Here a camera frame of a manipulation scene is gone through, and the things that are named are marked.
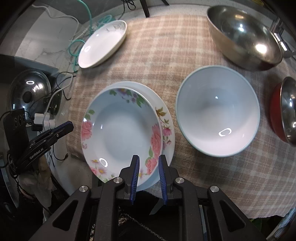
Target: red metal bowl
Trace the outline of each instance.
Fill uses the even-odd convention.
[[[296,81],[284,78],[273,91],[269,114],[274,132],[284,142],[296,145]]]

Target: metal faucet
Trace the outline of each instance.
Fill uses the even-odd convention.
[[[296,51],[290,50],[287,43],[281,37],[281,35],[284,31],[284,23],[279,17],[272,22],[271,27],[270,27],[270,31],[274,34],[278,43],[282,47],[284,58],[290,58],[290,57],[296,55]]]

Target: white plate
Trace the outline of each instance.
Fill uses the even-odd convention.
[[[115,20],[96,30],[85,42],[78,56],[81,68],[97,66],[120,47],[126,37],[127,24]]]
[[[119,176],[133,155],[140,157],[143,184],[158,170],[162,129],[154,107],[139,92],[126,87],[101,91],[90,103],[81,125],[83,154],[103,182]]]
[[[215,157],[244,150],[260,122],[259,102],[250,83],[233,69],[219,65],[188,75],[177,93],[175,108],[185,138]]]
[[[158,118],[160,119],[160,124],[162,127],[167,127],[167,129],[163,130],[163,152],[162,154],[165,155],[168,165],[172,162],[172,158],[174,155],[175,150],[175,129],[172,117],[170,115],[170,112],[168,108],[166,107],[163,100],[149,87],[132,81],[121,81],[114,83],[112,85],[109,85],[109,87],[117,87],[117,86],[123,86],[127,88],[132,88],[139,93],[141,93],[150,103],[152,106],[155,107],[158,113]],[[142,185],[137,187],[137,191],[145,190],[151,186],[153,186],[155,183],[159,181],[159,172],[158,168],[155,170],[155,172],[152,174],[152,176]]]

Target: metal bolt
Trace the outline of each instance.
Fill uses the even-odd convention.
[[[116,178],[113,179],[113,181],[115,183],[121,183],[122,182],[122,178],[121,177],[116,177]]]
[[[88,188],[88,186],[81,186],[80,188],[79,188],[79,191],[80,192],[86,192],[87,190],[88,190],[89,188]]]
[[[176,183],[183,183],[184,182],[184,178],[182,178],[182,177],[177,177],[176,178]]]
[[[210,187],[210,190],[211,190],[212,192],[218,192],[218,191],[219,191],[219,188],[218,188],[217,186],[211,186],[211,187]]]

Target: checkered cloth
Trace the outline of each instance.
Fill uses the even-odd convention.
[[[214,158],[194,149],[183,137],[175,115],[180,84],[193,70],[219,64],[241,73],[253,86],[260,103],[258,133],[240,154]],[[219,186],[249,217],[284,216],[296,202],[296,149],[281,141],[269,124],[269,99],[286,76],[296,78],[296,63],[284,59],[268,71],[245,71],[223,57],[210,36],[205,17],[167,15],[128,22],[126,40],[106,62],[77,73],[69,120],[74,131],[67,148],[83,158],[80,127],[84,112],[104,87],[122,80],[137,81],[153,89],[167,105],[176,132],[171,166],[201,187]],[[159,192],[159,185],[149,189]]]

